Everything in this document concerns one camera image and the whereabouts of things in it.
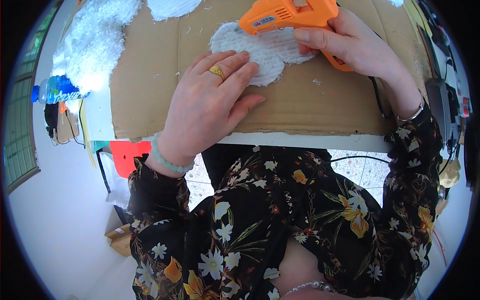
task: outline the woman's right hand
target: woman's right hand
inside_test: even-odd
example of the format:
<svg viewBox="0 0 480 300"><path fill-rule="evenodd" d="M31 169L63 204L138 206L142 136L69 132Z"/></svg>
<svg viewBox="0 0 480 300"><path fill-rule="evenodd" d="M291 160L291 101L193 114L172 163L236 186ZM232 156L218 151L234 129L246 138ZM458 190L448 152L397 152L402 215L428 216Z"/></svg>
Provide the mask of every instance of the woman's right hand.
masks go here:
<svg viewBox="0 0 480 300"><path fill-rule="evenodd" d="M342 7L328 20L334 32L323 28L297 28L294 38L300 54L307 46L322 49L343 60L355 72L388 80L406 67L393 50L354 13Z"/></svg>

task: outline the gold ring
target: gold ring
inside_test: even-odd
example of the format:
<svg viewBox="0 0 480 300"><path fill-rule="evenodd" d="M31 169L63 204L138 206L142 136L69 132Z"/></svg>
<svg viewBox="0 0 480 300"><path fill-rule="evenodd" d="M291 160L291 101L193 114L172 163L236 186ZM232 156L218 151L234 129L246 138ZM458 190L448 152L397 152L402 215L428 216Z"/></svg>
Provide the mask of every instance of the gold ring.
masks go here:
<svg viewBox="0 0 480 300"><path fill-rule="evenodd" d="M225 76L223 75L223 71L219 66L213 66L208 70L209 72L222 77L222 80L225 81Z"/></svg>

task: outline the white plastic bag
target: white plastic bag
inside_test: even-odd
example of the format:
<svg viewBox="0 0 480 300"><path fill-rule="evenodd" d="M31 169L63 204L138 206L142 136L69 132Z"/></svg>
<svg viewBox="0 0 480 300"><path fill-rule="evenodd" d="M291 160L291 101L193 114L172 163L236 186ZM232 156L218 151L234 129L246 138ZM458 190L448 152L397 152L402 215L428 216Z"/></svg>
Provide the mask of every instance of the white plastic bag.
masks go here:
<svg viewBox="0 0 480 300"><path fill-rule="evenodd" d="M102 161L105 177L110 187L110 194L106 201L112 205L127 209L128 201L130 200L128 179L121 177L117 173L112 154L100 152L100 160Z"/></svg>

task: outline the plastic water bottle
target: plastic water bottle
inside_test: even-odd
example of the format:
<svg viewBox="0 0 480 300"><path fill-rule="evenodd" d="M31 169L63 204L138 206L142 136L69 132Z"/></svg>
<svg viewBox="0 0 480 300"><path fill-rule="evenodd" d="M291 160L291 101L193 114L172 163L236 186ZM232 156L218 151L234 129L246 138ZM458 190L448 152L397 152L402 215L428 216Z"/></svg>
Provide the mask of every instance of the plastic water bottle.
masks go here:
<svg viewBox="0 0 480 300"><path fill-rule="evenodd" d="M32 89L32 103L55 104L66 100L85 98L90 94L82 95L78 87L74 86L65 75L52 76L45 79L40 85L34 85Z"/></svg>

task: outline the fingernail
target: fingernail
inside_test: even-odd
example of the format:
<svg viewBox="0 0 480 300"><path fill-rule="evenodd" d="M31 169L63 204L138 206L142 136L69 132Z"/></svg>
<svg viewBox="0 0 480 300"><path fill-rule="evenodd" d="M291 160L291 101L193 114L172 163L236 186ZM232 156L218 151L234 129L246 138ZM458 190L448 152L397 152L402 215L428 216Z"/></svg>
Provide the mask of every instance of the fingernail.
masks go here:
<svg viewBox="0 0 480 300"><path fill-rule="evenodd" d="M293 31L293 38L299 42L310 42L310 31L306 29L297 28Z"/></svg>

